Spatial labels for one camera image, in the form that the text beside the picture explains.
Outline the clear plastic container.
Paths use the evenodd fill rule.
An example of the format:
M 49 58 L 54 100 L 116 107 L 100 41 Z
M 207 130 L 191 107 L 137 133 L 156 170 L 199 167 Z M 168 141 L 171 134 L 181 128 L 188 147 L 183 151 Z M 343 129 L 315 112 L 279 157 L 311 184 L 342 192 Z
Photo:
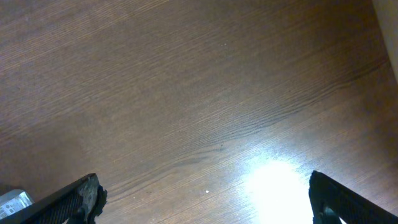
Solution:
M 6 218 L 32 205 L 34 200 L 24 190 L 14 189 L 0 197 L 1 219 Z

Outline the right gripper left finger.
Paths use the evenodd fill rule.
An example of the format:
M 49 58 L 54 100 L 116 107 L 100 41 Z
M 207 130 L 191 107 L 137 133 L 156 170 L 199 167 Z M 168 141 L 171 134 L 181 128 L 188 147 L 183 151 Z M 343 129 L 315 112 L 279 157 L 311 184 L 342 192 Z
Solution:
M 1 224 L 95 224 L 107 202 L 107 191 L 95 173 L 88 174 L 21 211 Z

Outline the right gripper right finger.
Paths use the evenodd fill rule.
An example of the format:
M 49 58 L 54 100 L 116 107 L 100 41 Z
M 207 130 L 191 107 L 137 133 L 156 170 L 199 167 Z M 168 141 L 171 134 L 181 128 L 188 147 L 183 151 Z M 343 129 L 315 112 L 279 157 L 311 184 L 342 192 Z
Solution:
M 313 171 L 309 180 L 313 224 L 397 223 L 397 216 L 335 181 Z

